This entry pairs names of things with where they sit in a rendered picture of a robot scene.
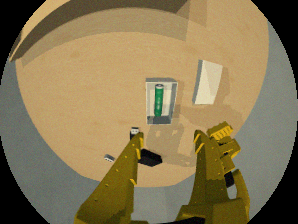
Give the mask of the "green battery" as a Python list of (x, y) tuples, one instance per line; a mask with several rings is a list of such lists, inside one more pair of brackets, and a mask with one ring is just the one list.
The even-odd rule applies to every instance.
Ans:
[(163, 104), (163, 90), (164, 85), (156, 84), (155, 85), (155, 106), (154, 106), (154, 115), (161, 116), (162, 114), (162, 104)]

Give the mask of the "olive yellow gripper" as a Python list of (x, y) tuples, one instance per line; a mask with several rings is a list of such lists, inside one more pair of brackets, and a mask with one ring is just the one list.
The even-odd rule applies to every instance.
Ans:
[[(243, 199), (228, 197), (217, 148), (201, 130), (195, 130), (193, 143), (197, 163), (190, 201), (181, 206), (174, 222), (159, 224), (247, 224)], [(144, 133), (138, 132), (80, 206), (74, 224), (148, 224), (131, 220), (141, 147)]]

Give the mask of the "black usb flash drive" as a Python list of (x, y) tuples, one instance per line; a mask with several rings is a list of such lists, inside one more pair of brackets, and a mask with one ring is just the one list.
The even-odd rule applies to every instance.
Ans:
[(131, 127), (131, 131), (130, 131), (130, 140), (133, 138), (133, 136), (138, 133), (139, 131), (139, 127)]

